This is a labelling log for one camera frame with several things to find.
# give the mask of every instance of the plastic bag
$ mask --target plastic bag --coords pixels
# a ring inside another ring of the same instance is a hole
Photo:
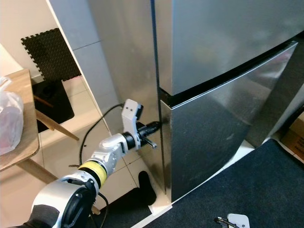
[[[23,102],[19,95],[4,91],[11,83],[0,77],[0,155],[10,152],[19,144],[23,130]]]

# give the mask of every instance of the stainless steel refrigerator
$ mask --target stainless steel refrigerator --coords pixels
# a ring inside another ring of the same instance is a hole
[[[304,30],[302,0],[89,3],[120,101],[162,123],[140,153],[171,201],[233,157]]]

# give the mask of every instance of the black foam mat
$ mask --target black foam mat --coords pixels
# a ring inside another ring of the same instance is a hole
[[[142,200],[141,194],[140,189],[135,188],[111,203],[103,228],[130,228],[151,215],[151,211]],[[98,227],[104,215],[105,208],[101,210],[100,215],[94,215]],[[94,228],[91,218],[89,218],[86,228]]]
[[[72,106],[61,81],[43,81],[37,83],[33,85],[33,93],[37,97],[53,105],[53,107],[49,107],[44,103],[35,100],[35,108],[58,124],[74,117]],[[48,129],[38,120],[37,125],[39,132]]]
[[[68,80],[81,75],[58,28],[21,39],[45,80]]]
[[[304,164],[269,140],[173,204],[146,228],[220,228],[213,221],[245,214],[252,228],[303,227]]]

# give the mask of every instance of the black shoe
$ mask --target black shoe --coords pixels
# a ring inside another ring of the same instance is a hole
[[[152,205],[156,201],[156,194],[150,183],[149,175],[146,171],[141,171],[138,174],[139,189],[142,194],[142,199],[147,205]]]

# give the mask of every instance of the yellow ring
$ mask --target yellow ring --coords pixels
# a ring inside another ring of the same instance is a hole
[[[94,171],[99,177],[101,186],[103,186],[105,180],[107,179],[107,175],[105,169],[101,165],[99,165],[94,161],[87,161],[84,164],[82,164],[78,169],[80,168],[89,168],[92,171]]]

